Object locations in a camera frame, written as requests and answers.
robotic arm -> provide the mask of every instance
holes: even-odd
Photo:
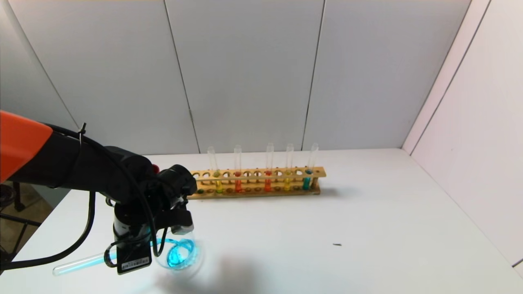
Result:
[[[167,230],[192,231],[187,196],[196,192],[196,181],[181,165],[163,171],[140,155],[101,146],[79,132],[45,125],[0,110],[0,182],[15,182],[90,191],[89,220],[81,238],[66,251],[32,261],[1,264],[2,270],[57,261],[73,252],[87,237],[94,218],[94,195],[114,201],[115,241],[106,250],[105,262],[118,274],[147,267],[162,252]],[[164,229],[160,249],[156,233]],[[109,250],[117,247],[117,264]]]

wooden test tube rack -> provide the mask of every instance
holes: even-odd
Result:
[[[204,169],[203,171],[191,171],[196,178],[198,191],[187,197],[188,199],[217,199],[217,198],[243,198],[263,196],[286,196],[286,195],[317,195],[320,191],[318,178],[326,177],[325,169],[317,166],[313,168],[312,174],[307,174],[307,167],[291,168],[291,174],[286,175],[287,168],[273,168],[272,175],[265,175],[265,169],[246,168],[242,169],[241,176],[235,177],[236,169],[220,170],[220,176],[214,177],[215,171]],[[290,190],[285,191],[285,179],[290,179]],[[303,189],[303,180],[311,178],[308,190]],[[271,191],[265,191],[265,180],[271,179]],[[215,181],[222,181],[223,192],[216,192]],[[237,193],[234,189],[236,180],[242,181],[242,192]]]

barcode label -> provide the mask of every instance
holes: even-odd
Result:
[[[137,266],[141,266],[142,264],[148,264],[148,263],[149,263],[149,257],[136,259],[135,261],[122,263],[122,270],[129,269],[129,268],[134,268],[134,267],[137,267]]]

black robot arm segment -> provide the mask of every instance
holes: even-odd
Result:
[[[118,267],[118,274],[150,265],[150,243],[155,256],[162,252],[166,230],[175,234],[192,231],[192,217],[187,210],[187,196],[196,192],[196,180],[181,165],[173,165],[158,174],[151,162],[130,151],[104,147],[83,133],[49,125],[53,133],[40,151],[9,179],[50,187],[65,187],[94,191],[116,202],[113,233],[115,241],[107,248],[117,247],[117,264],[106,254],[105,262]],[[165,229],[160,249],[156,234]],[[86,229],[81,239],[85,239]],[[65,257],[62,253],[46,262],[26,261],[24,266],[5,266],[2,269],[41,265]],[[122,267],[124,263],[142,262],[139,266]]]
[[[151,162],[132,152],[106,147],[102,154],[91,144],[54,131],[37,155],[10,180],[49,187],[96,191],[118,203],[138,198],[138,191],[125,174],[110,160],[120,161],[136,182],[154,177]]]

red liquid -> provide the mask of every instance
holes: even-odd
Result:
[[[234,173],[235,177],[239,177],[241,175],[242,175],[241,172],[235,172]],[[234,182],[235,182],[234,189],[236,190],[236,193],[241,193],[242,192],[242,181],[241,180],[236,180]]]
[[[265,171],[266,176],[272,175],[272,171]],[[265,179],[265,191],[270,192],[270,181],[271,179]]]

